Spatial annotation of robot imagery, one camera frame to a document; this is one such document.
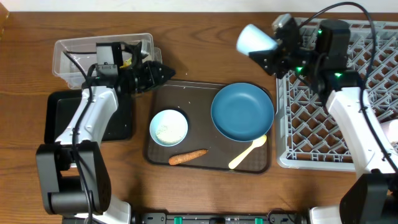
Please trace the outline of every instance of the lattice crate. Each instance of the lattice crate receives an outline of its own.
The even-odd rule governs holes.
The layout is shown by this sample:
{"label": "lattice crate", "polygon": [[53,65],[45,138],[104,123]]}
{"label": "lattice crate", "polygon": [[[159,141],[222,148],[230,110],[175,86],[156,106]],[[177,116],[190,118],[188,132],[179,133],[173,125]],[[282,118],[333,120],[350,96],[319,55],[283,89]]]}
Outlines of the lattice crate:
{"label": "lattice crate", "polygon": [[[305,19],[297,18],[300,24]],[[318,23],[314,19],[300,31],[303,45],[313,48]],[[350,24],[348,67],[362,76],[371,57],[371,31],[368,21]],[[376,57],[367,88],[369,99],[380,122],[398,118],[398,22],[375,22]],[[277,162],[297,169],[354,171],[351,155],[331,115],[290,71],[277,80],[276,144]]]}

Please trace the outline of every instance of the black tray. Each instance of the black tray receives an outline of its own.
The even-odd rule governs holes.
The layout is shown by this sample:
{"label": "black tray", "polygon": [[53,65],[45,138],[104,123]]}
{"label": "black tray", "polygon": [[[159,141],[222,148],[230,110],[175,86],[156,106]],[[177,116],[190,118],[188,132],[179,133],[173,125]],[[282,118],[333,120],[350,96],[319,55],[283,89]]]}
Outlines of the black tray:
{"label": "black tray", "polygon": [[[133,135],[131,97],[119,98],[119,106],[105,129],[102,141],[124,140]],[[52,93],[47,100],[44,143],[54,143],[72,120],[81,101],[81,90],[67,90]]]}
{"label": "black tray", "polygon": [[228,168],[228,164],[252,142],[230,140],[215,128],[210,115],[211,103],[224,86],[172,80],[156,90],[152,117],[166,109],[180,111],[188,119],[188,134],[180,144],[172,147],[160,146],[149,136],[145,158],[152,164],[169,166],[169,158],[174,155],[208,149],[204,156],[178,166],[252,174],[265,172],[271,164],[271,129],[265,145],[254,149],[235,170]]}

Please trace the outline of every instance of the white bowl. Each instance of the white bowl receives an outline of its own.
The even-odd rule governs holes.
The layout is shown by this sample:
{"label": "white bowl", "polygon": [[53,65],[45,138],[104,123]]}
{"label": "white bowl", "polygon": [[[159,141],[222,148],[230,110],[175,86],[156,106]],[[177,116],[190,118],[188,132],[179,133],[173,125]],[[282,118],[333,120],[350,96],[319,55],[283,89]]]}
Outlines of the white bowl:
{"label": "white bowl", "polygon": [[178,111],[163,110],[154,116],[149,125],[152,139],[161,146],[175,146],[188,133],[187,119]]}

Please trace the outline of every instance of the carrot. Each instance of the carrot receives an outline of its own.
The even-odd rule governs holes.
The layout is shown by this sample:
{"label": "carrot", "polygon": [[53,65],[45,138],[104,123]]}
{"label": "carrot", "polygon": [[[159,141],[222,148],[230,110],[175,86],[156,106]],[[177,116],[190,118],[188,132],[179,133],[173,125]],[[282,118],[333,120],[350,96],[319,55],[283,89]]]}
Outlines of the carrot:
{"label": "carrot", "polygon": [[197,157],[203,156],[204,154],[206,154],[208,152],[207,149],[200,149],[194,152],[189,152],[189,153],[185,153],[185,154],[180,154],[180,155],[176,155],[176,156],[172,156],[169,159],[169,164],[170,165],[177,165],[183,162],[188,162],[192,159],[195,159]]}

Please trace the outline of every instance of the white wall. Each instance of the white wall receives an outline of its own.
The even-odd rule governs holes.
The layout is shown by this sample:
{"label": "white wall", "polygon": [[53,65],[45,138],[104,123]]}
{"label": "white wall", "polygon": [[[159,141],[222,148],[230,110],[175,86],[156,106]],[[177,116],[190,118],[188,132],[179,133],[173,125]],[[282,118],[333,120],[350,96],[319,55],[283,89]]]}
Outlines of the white wall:
{"label": "white wall", "polygon": [[[315,12],[344,0],[0,0],[9,11]],[[398,12],[398,0],[354,0],[370,12]],[[353,6],[333,12],[359,12]]]}

